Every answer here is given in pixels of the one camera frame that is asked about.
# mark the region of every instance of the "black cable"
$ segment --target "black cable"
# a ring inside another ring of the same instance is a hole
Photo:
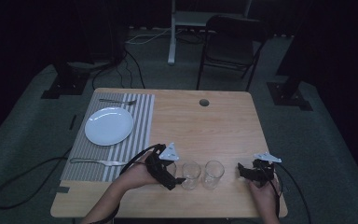
[[[120,175],[124,174],[124,172],[126,172],[130,166],[132,166],[139,158],[141,158],[148,150],[150,149],[154,149],[156,150],[158,147],[161,147],[161,144],[155,144],[151,147],[148,147],[144,150],[142,150],[141,152],[139,152],[137,155],[135,155],[129,162],[127,162],[127,164],[121,169],[120,171]]]
[[[155,163],[151,163],[151,164],[146,164],[144,162],[140,162],[140,161],[135,161],[133,164],[142,164],[142,165],[145,165],[145,166],[155,166],[157,164],[161,164],[161,161],[157,161]]]
[[[10,185],[11,183],[13,183],[14,181],[20,179],[21,177],[27,175],[28,173],[32,172],[34,169],[36,169],[37,167],[39,166],[42,166],[48,162],[51,162],[51,161],[57,161],[57,163],[55,164],[55,166],[51,169],[50,173],[48,173],[48,176],[43,180],[42,184],[37,188],[37,190],[35,192],[33,192],[30,196],[28,196],[26,199],[24,199],[23,201],[19,202],[19,203],[14,203],[12,205],[2,205],[0,204],[0,209],[2,210],[7,210],[7,209],[12,209],[12,208],[15,208],[15,207],[18,207],[22,204],[25,204],[27,202],[29,202],[42,188],[43,186],[46,184],[46,182],[48,182],[48,179],[51,177],[51,175],[53,174],[53,172],[57,169],[58,165],[60,164],[60,162],[62,160],[67,160],[68,158],[66,158],[66,154],[71,151],[71,147],[61,156],[61,157],[55,157],[55,158],[51,158],[49,160],[46,160],[46,161],[43,161],[39,164],[37,164],[36,166],[32,167],[31,169],[19,174],[19,175],[16,175],[12,178],[10,178],[7,182],[5,182],[4,184],[2,184],[0,186],[0,192],[5,189],[8,185]]]
[[[278,175],[278,173],[275,172],[275,175],[277,175],[277,177],[278,177],[279,186],[280,186],[279,197],[281,198],[282,192],[283,192],[283,181],[282,181],[281,177]]]
[[[129,63],[127,62],[127,59],[124,59],[124,62],[126,62],[126,70],[129,71],[129,73],[130,73],[130,79],[131,79],[131,81],[130,81],[130,88],[132,89],[132,72],[131,72],[131,70],[129,69]]]
[[[195,36],[197,38],[196,41],[189,41],[189,40],[186,40],[186,39],[183,39],[183,38],[179,38],[179,35],[192,35],[192,36]],[[182,42],[182,43],[185,43],[185,44],[191,44],[191,45],[199,45],[199,44],[203,44],[204,43],[204,38],[203,38],[203,35],[198,35],[196,34],[195,32],[192,32],[192,31],[187,31],[185,33],[181,33],[176,36],[176,40],[178,42]]]
[[[144,79],[142,78],[142,72],[141,72],[141,67],[139,66],[138,62],[136,61],[136,59],[132,56],[132,54],[130,54],[126,49],[124,49],[133,59],[133,61],[136,63],[136,65],[138,66],[138,72],[139,72],[139,77],[141,78],[141,82],[142,82],[142,86],[144,87],[144,89],[146,89],[145,84],[144,84]]]
[[[118,73],[118,75],[120,76],[120,86],[121,88],[124,89],[124,85],[123,85],[123,76],[121,75],[121,73],[118,71],[118,67],[116,67],[116,72]]]
[[[286,168],[284,168],[284,167],[283,167],[281,164],[279,164],[279,163],[275,163],[275,164],[279,165],[279,166],[290,176],[290,178],[293,180],[293,183],[295,183],[296,188],[297,188],[297,190],[298,190],[298,193],[300,194],[301,199],[302,199],[302,201],[303,201],[303,203],[304,203],[305,209],[307,210],[307,216],[308,216],[309,224],[311,224],[312,221],[311,221],[311,218],[310,218],[310,209],[308,208],[307,201],[305,200],[304,194],[302,193],[300,186],[297,184],[297,182],[296,182],[295,179],[292,177],[292,175],[289,173],[289,171],[286,170]]]
[[[113,65],[110,64],[109,66],[106,66],[104,67],[103,69],[101,69],[97,74],[95,74],[95,76],[92,78],[92,81],[91,81],[91,86],[92,86],[92,89],[95,90],[95,86],[94,86],[94,81],[95,79],[97,78],[98,75],[100,75],[103,71],[107,70],[108,68],[112,67]]]

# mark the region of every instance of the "white desk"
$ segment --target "white desk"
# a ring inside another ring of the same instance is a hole
[[[246,18],[249,13],[252,0],[245,0],[246,5],[243,14],[225,14],[233,17]],[[176,0],[172,0],[172,15],[171,15],[171,43],[170,53],[168,55],[168,64],[175,64],[175,51],[176,51],[176,25],[186,26],[205,26],[207,20],[213,15],[221,14],[218,12],[198,12],[198,11],[176,11]]]

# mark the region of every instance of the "person's left hand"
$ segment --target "person's left hand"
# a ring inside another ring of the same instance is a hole
[[[134,163],[124,174],[117,178],[122,181],[126,189],[137,189],[147,184],[158,184],[158,181],[147,172],[147,167],[143,164],[152,152],[146,152],[138,161]]]

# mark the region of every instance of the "utensil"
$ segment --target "utensil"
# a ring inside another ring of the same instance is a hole
[[[100,102],[107,102],[107,103],[117,103],[117,104],[124,104],[124,105],[135,105],[136,100],[132,101],[117,101],[117,100],[109,100],[109,99],[100,99]]]
[[[122,166],[122,165],[127,164],[126,161],[98,161],[98,160],[83,159],[83,158],[72,158],[71,160],[69,160],[69,162],[71,162],[71,163],[75,163],[75,162],[96,162],[96,163],[103,164],[105,166]]]

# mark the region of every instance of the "person's right hand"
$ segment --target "person's right hand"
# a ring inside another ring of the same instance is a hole
[[[250,180],[247,180],[246,182],[248,183],[249,190],[251,191],[252,197],[255,201],[257,211],[263,218],[263,221],[266,224],[279,223],[279,219],[275,214],[276,194],[270,183],[267,182],[266,185],[259,188],[254,182]],[[275,189],[279,190],[278,181],[274,178],[271,182],[275,186]]]
[[[151,153],[151,151],[146,152],[126,172],[117,178],[117,181],[124,184],[125,190],[137,189],[147,184],[158,184],[158,181],[147,171],[145,165],[145,160]]]

